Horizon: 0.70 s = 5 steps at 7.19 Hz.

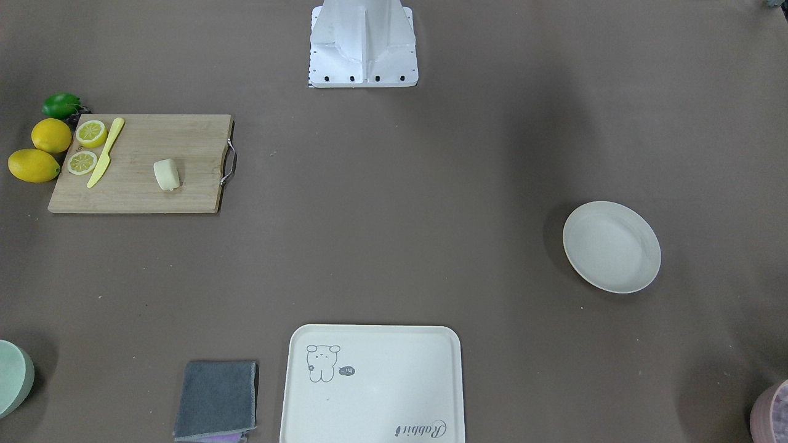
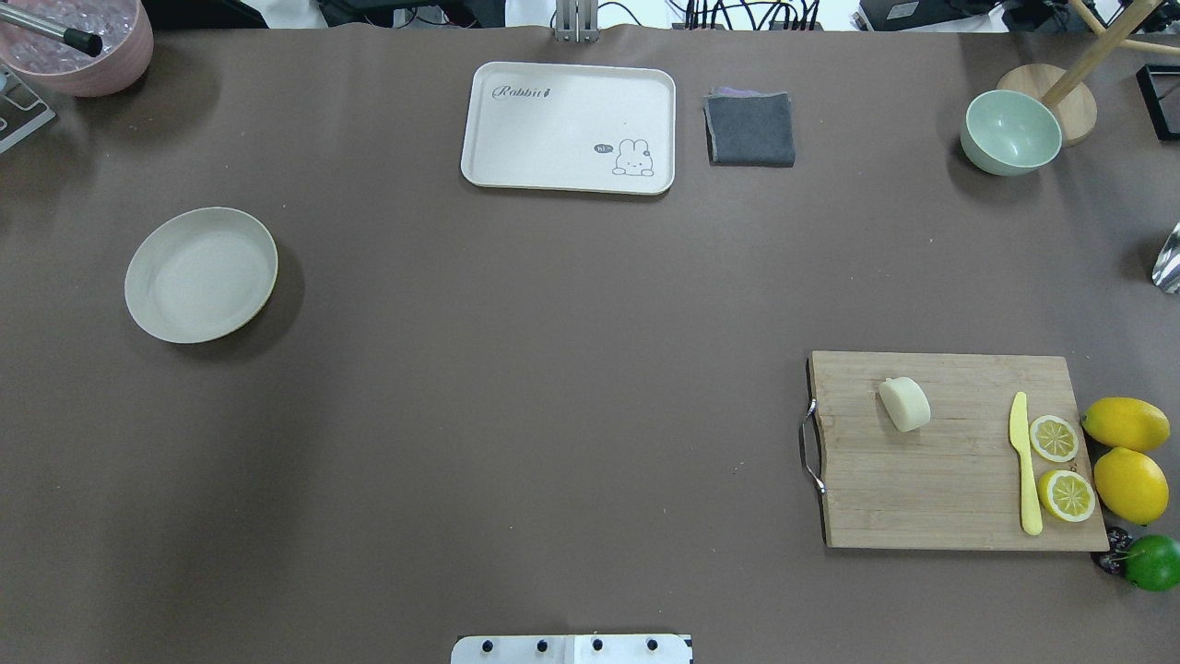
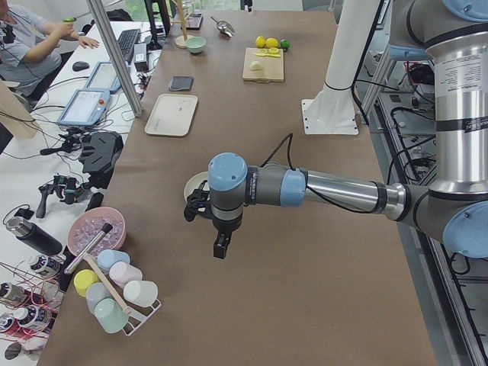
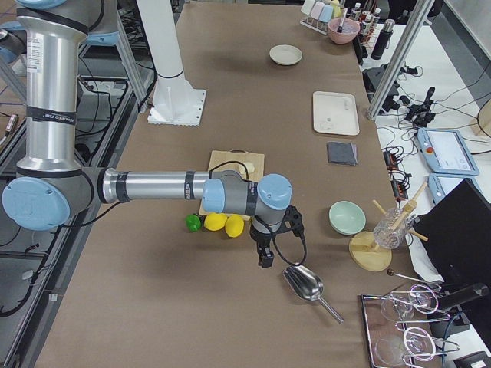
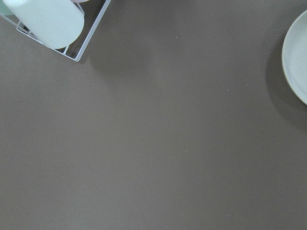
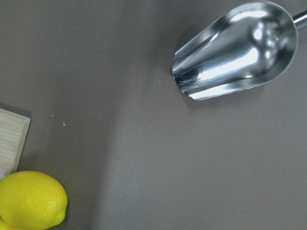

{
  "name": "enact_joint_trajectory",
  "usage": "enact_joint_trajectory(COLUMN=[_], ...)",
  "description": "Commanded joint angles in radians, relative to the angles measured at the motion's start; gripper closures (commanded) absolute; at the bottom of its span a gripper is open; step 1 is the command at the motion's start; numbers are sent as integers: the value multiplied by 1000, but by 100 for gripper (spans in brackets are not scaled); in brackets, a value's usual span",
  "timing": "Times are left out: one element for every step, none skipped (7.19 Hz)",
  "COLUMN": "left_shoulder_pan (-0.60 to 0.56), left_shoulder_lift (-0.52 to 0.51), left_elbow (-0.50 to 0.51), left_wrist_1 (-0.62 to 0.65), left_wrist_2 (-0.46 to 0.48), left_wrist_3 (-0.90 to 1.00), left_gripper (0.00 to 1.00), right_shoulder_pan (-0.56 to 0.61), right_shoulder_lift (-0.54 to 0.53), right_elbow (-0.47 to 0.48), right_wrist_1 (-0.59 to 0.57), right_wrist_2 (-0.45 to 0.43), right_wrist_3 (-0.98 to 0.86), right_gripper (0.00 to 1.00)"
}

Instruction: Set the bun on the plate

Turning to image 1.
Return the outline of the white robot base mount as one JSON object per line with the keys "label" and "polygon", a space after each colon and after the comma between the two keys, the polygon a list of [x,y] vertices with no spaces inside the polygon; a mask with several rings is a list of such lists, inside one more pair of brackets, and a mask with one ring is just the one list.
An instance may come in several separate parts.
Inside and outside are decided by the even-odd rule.
{"label": "white robot base mount", "polygon": [[413,12],[400,1],[324,1],[312,9],[310,31],[310,87],[413,87],[419,81]]}

